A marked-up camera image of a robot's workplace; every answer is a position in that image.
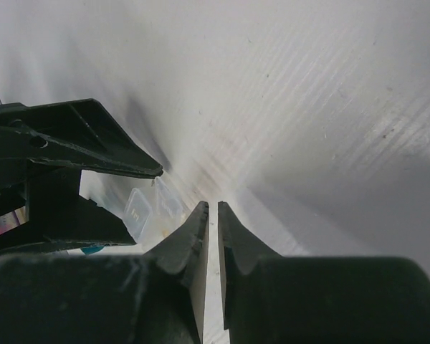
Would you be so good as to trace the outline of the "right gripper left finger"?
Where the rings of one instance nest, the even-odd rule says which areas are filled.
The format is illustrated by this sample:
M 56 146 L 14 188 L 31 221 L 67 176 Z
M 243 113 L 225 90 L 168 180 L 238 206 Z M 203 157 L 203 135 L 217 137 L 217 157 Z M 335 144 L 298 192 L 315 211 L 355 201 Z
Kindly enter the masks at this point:
M 0 257 L 0 343 L 201 343 L 209 205 L 143 255 Z

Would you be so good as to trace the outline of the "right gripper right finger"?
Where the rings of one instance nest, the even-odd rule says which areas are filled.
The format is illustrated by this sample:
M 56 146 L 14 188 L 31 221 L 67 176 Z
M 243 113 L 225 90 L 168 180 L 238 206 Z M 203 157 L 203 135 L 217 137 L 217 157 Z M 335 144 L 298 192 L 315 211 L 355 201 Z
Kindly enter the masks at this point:
M 284 257 L 218 204 L 232 343 L 430 343 L 430 279 L 401 257 Z

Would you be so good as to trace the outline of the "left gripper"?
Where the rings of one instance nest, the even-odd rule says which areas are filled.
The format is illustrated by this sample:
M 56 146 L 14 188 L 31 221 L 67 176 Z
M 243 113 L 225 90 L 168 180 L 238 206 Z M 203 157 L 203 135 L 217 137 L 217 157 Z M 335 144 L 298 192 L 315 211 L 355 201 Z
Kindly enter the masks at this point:
M 26 217 L 0 234 L 0 255 L 135 243 L 121 219 L 80 195 L 79 169 L 163 174 L 95 99 L 0 105 L 0 216 L 24 208 Z

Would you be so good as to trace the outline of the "clear pill organizer box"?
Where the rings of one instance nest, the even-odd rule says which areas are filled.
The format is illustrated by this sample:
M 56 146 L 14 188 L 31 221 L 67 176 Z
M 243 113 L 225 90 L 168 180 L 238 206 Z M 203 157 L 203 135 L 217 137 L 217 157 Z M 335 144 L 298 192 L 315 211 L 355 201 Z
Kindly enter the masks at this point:
M 162 177 L 132 188 L 122 216 L 129 235 L 144 252 L 170 236 L 185 219 L 181 197 Z

